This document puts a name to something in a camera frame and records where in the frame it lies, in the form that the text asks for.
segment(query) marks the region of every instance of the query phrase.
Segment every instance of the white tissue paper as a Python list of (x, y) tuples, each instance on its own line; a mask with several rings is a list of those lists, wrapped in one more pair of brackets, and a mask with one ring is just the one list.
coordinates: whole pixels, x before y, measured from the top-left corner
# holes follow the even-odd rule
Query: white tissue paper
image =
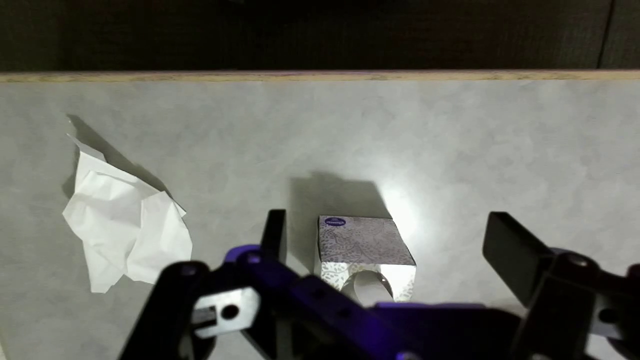
[(184, 211), (166, 192), (77, 146), (77, 187), (62, 216), (82, 240), (93, 292), (109, 292), (124, 275), (154, 284), (162, 268), (192, 258)]

